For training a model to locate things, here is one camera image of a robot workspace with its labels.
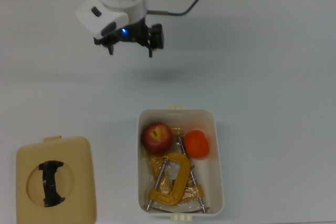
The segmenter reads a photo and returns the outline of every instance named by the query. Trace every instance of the white plastic bin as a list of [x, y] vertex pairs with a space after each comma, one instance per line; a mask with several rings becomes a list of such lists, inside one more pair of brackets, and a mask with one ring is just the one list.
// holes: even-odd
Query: white plastic bin
[[204, 159], [190, 158], [195, 166], [197, 180], [202, 185], [208, 213], [172, 214], [150, 210], [154, 216], [171, 216], [173, 220], [190, 220], [192, 216], [214, 216], [224, 208], [221, 164], [219, 159], [216, 123], [213, 115], [206, 110], [145, 110], [138, 120], [138, 197], [139, 206], [148, 204], [148, 193], [154, 186], [150, 181], [151, 171], [146, 150], [141, 144], [142, 130], [152, 122], [163, 122], [170, 127], [183, 128], [184, 133], [201, 130], [205, 133], [209, 144], [209, 155]]

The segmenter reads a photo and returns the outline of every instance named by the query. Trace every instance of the container lid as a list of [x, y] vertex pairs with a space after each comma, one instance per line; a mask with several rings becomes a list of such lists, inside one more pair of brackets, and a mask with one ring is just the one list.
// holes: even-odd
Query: container lid
[[18, 224], [94, 224], [91, 148], [83, 137], [51, 137], [16, 155]]

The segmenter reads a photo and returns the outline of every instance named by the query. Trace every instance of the orange fruit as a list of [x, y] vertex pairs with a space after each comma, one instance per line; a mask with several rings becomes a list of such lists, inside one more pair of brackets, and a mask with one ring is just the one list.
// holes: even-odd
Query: orange fruit
[[203, 158], [209, 154], [209, 145], [203, 131], [190, 131], [184, 136], [184, 147], [188, 156]]

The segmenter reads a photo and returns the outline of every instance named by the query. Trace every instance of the plastic bag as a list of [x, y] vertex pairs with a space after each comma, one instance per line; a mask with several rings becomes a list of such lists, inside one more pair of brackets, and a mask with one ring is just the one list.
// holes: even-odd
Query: plastic bag
[[[174, 138], [177, 139], [178, 136], [183, 135], [183, 130], [179, 127], [172, 128], [172, 131], [174, 133]], [[177, 142], [175, 141], [175, 144], [171, 147], [171, 152], [179, 152], [181, 153], [181, 147]], [[151, 169], [151, 184], [149, 185], [149, 189], [152, 189], [157, 181], [157, 177], [160, 173], [161, 166], [163, 164], [163, 157], [161, 155], [148, 155], [148, 162], [149, 167]], [[152, 204], [152, 210], [151, 211], [162, 211], [162, 212], [175, 212], [175, 213], [182, 213], [182, 212], [195, 212], [200, 211], [200, 202], [198, 201], [198, 198], [201, 197], [203, 202], [205, 203], [205, 196], [202, 190], [202, 185], [200, 184], [200, 181], [197, 179], [197, 172], [195, 168], [192, 166], [193, 174], [195, 177], [195, 180], [197, 181], [197, 185], [193, 185], [193, 180], [191, 176], [189, 176], [188, 182], [186, 184], [184, 195], [182, 196], [182, 199], [177, 203], [175, 206], [168, 206], [161, 202], [154, 201]], [[160, 185], [158, 187], [158, 191], [163, 194], [170, 194], [172, 192], [178, 171], [180, 169], [179, 163], [169, 161], [166, 164], [164, 174], [161, 178]]]

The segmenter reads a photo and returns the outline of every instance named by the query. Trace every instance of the red apple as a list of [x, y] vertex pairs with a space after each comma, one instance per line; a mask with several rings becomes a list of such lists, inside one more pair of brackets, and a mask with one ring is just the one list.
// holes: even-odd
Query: red apple
[[155, 122], [149, 124], [141, 133], [141, 142], [151, 154], [163, 154], [173, 144], [173, 132], [168, 125]]

